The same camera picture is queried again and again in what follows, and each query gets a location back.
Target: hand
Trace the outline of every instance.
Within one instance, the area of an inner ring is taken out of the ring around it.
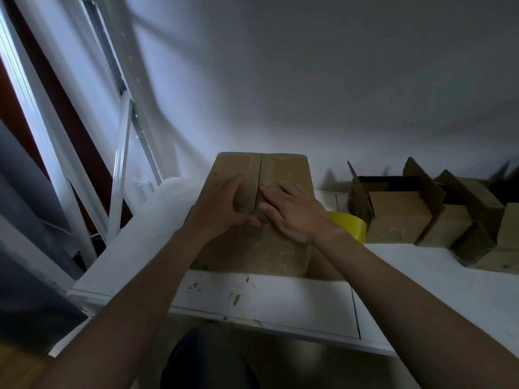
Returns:
[[[208,242],[233,225],[248,224],[259,227],[260,220],[256,216],[237,213],[232,206],[236,191],[244,178],[244,175],[236,175],[199,199],[192,207],[183,228],[191,229],[197,237]]]
[[[300,243],[315,243],[323,232],[336,226],[323,205],[301,186],[278,184],[259,188],[269,202],[261,203],[259,209],[285,235]]]

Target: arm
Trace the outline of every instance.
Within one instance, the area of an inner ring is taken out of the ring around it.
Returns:
[[[423,388],[517,387],[519,360],[335,225],[299,186],[262,187],[260,210],[289,237],[312,243],[366,305]]]
[[[88,323],[36,381],[37,389],[128,388],[187,269],[206,242],[232,225],[259,227],[235,213],[243,176],[199,200],[164,248]]]

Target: person's leg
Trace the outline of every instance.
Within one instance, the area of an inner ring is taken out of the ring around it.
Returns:
[[[173,349],[161,389],[259,389],[256,376],[233,348],[225,329],[207,323],[187,333]]]

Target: forearm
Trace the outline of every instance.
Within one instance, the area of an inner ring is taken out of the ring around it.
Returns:
[[[140,356],[202,247],[190,230],[179,229],[63,350],[34,387],[128,388]]]
[[[424,288],[333,228],[316,247],[362,299],[422,387],[512,387],[519,360]]]

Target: yellow adhesive tape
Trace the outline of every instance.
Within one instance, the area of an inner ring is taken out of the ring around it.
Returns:
[[[338,213],[338,212],[328,212],[330,218],[334,223],[340,225],[346,230],[361,244],[364,244],[366,241],[366,223],[361,220],[359,217],[355,217],[351,214],[346,213]]]

